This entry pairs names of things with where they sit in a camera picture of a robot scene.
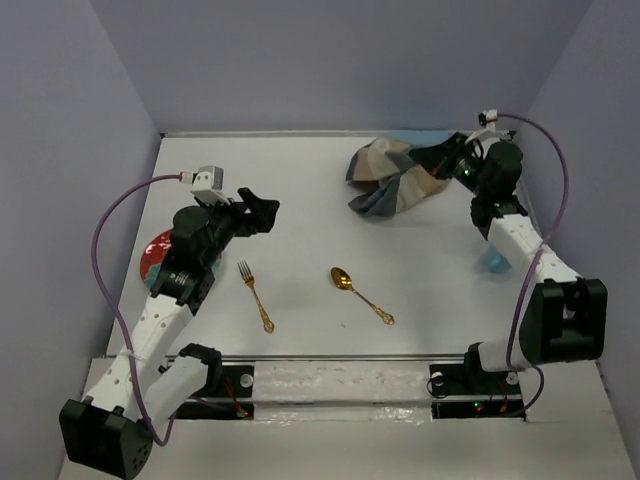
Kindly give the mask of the red blue floral plate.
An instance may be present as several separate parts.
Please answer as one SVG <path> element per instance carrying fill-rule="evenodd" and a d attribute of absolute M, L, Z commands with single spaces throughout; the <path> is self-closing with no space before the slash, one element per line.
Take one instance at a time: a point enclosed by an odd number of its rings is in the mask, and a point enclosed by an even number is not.
<path fill-rule="evenodd" d="M 153 287 L 160 272 L 162 262 L 171 247 L 170 233 L 171 230 L 168 229 L 158 234 L 142 250 L 139 262 L 139 275 L 147 290 Z"/>

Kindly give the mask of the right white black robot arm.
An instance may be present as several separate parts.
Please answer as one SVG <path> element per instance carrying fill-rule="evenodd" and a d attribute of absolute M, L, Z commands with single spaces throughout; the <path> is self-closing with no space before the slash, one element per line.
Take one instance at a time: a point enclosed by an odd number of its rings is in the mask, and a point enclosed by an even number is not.
<path fill-rule="evenodd" d="M 605 344 L 606 286 L 569 267 L 535 230 L 515 193 L 523 170 L 519 147 L 498 136 L 484 147 L 455 133 L 409 155 L 434 178 L 455 179 L 472 193 L 474 226 L 512 268 L 525 272 L 508 335 L 469 346 L 462 384 L 482 392 L 497 372 L 598 359 Z"/>

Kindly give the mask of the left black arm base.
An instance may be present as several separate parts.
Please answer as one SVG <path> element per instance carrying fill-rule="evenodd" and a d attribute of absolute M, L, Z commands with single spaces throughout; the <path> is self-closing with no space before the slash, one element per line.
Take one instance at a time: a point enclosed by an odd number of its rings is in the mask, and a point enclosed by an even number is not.
<path fill-rule="evenodd" d="M 159 382 L 148 390 L 152 415 L 171 411 L 179 420 L 250 420 L 254 365 L 217 363 L 175 357 L 157 368 Z"/>

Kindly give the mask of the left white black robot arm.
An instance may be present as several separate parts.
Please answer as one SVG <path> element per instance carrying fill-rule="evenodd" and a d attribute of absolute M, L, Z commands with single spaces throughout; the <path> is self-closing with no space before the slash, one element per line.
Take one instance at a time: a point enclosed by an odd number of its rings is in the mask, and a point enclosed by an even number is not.
<path fill-rule="evenodd" d="M 230 241 L 268 233 L 280 203 L 239 189 L 239 201 L 208 194 L 173 217 L 170 248 L 134 329 L 109 369 L 59 422 L 70 461 L 120 479 L 140 474 L 153 446 L 170 438 L 176 412 L 194 394 L 215 392 L 219 351 L 190 343 L 168 369 L 166 353 L 195 318 L 215 282 L 212 265 Z"/>

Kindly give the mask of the striped blue beige placemat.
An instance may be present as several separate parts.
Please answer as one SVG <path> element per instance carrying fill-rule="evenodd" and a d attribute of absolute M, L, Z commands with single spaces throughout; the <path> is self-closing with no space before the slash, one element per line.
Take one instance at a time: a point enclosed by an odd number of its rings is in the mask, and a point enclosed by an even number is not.
<path fill-rule="evenodd" d="M 360 191 L 349 208 L 363 218 L 392 217 L 443 192 L 449 182 L 427 173 L 409 151 L 440 147 L 451 137 L 447 131 L 396 130 L 360 147 L 345 175 L 345 181 Z"/>

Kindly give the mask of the gold spoon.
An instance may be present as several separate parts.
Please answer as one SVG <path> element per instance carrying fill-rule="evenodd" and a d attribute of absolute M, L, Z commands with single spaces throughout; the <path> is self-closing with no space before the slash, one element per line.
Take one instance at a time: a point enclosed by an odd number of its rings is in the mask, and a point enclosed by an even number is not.
<path fill-rule="evenodd" d="M 332 267 L 330 269 L 330 277 L 334 283 L 334 285 L 344 291 L 349 291 L 356 295 L 360 300 L 362 300 L 365 304 L 367 304 L 372 311 L 376 313 L 376 315 L 386 324 L 386 325 L 394 325 L 395 319 L 394 317 L 384 311 L 381 307 L 371 302 L 367 299 L 363 294 L 361 294 L 353 285 L 353 280 L 351 276 L 340 267 Z"/>

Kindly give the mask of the gold fork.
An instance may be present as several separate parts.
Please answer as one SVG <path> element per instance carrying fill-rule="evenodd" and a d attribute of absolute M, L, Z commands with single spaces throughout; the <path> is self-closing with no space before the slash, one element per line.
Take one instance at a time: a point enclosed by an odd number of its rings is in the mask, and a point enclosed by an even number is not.
<path fill-rule="evenodd" d="M 268 334 L 273 334 L 274 330 L 275 330 L 275 324 L 272 322 L 272 320 L 270 319 L 266 309 L 264 308 L 258 293 L 256 291 L 255 288 L 255 278 L 254 275 L 248 265 L 248 263 L 244 260 L 241 260 L 238 263 L 238 270 L 239 273 L 242 277 L 243 282 L 245 283 L 245 285 L 251 290 L 252 295 L 254 297 L 254 300 L 256 302 L 256 305 L 258 307 L 259 310 L 259 314 L 260 314 L 260 318 L 262 321 L 262 325 L 263 325 L 263 330 L 268 333 Z"/>

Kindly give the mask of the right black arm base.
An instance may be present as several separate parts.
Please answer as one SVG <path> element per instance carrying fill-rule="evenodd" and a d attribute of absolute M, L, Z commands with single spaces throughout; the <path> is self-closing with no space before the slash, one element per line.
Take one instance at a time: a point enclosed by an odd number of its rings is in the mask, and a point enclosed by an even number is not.
<path fill-rule="evenodd" d="M 462 363 L 429 366 L 427 393 L 435 420 L 524 418 L 524 399 L 516 373 L 470 374 Z"/>

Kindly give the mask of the light blue mug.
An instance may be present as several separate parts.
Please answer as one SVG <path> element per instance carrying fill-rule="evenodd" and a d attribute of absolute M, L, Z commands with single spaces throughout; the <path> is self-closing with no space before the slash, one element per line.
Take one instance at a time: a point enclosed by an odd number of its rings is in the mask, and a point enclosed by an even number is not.
<path fill-rule="evenodd" d="M 483 257 L 486 268 L 495 274 L 502 274 L 511 269 L 510 262 L 498 251 L 494 244 L 488 243 Z"/>

